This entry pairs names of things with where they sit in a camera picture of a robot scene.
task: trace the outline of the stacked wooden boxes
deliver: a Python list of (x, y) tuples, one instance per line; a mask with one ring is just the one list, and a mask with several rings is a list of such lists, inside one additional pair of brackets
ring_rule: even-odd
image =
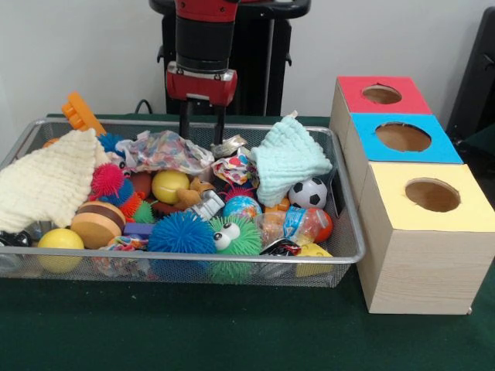
[(372, 313), (466, 314), (495, 256), (495, 212), (408, 77), (339, 77), (330, 127), (366, 231)]

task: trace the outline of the mint green washcloth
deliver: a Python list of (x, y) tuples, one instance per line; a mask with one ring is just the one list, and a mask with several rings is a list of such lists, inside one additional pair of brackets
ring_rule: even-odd
[(268, 207), (279, 204), (297, 182), (332, 169), (321, 146), (293, 116), (276, 123), (252, 155), (260, 179), (258, 199)]

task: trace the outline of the yellow plastic ball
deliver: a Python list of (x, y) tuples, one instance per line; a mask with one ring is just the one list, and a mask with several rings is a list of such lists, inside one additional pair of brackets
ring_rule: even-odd
[(152, 192), (158, 201), (173, 205), (178, 203), (177, 189), (189, 189), (189, 178), (183, 172), (165, 170), (155, 175)]
[[(38, 243), (38, 247), (53, 249), (84, 249), (84, 243), (77, 233), (72, 230), (59, 228), (45, 234)], [(56, 257), (39, 255), (38, 260), (51, 273), (67, 273), (73, 270), (82, 260), (82, 257)]]

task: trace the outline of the wire basket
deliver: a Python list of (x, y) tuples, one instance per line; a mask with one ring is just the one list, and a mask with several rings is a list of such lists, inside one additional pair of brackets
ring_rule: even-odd
[[(133, 138), (150, 130), (178, 131), (175, 122), (101, 120), (113, 134)], [(271, 125), (226, 124), (224, 137), (240, 134), (249, 146), (258, 146)], [(191, 124), (190, 139), (209, 148), (213, 140), (212, 124)], [(349, 266), (359, 261), (365, 251), (363, 232), (350, 192), (347, 171), (338, 140), (330, 129), (307, 127), (333, 164), (330, 174), (322, 177), (329, 189), (325, 211), (333, 219), (332, 236), (321, 246), (333, 257), (271, 257), (223, 254), (169, 254), (104, 250), (45, 249), (35, 247), (0, 247), (0, 277), (64, 279), (86, 281), (161, 281), (176, 283), (232, 283), (269, 286), (336, 287)], [(6, 156), (1, 167), (39, 149), (43, 144), (71, 130), (67, 120), (44, 118), (31, 123)], [(43, 223), (32, 226), (43, 233)], [(80, 260), (68, 273), (53, 274), (43, 270), (39, 257), (49, 257), (52, 264), (64, 265)], [(218, 264), (246, 272), (242, 280), (216, 281), (210, 272)]]

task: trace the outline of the white wall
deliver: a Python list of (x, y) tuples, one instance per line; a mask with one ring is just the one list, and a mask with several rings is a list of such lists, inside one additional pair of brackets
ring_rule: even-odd
[[(313, 0), (292, 22), (282, 109), (328, 115), (337, 74), (412, 76), (446, 124), (489, 0)], [(0, 128), (14, 138), (78, 90), (97, 113), (165, 110), (161, 16), (146, 0), (1, 0)], [(5, 153), (5, 140), (0, 155)]]

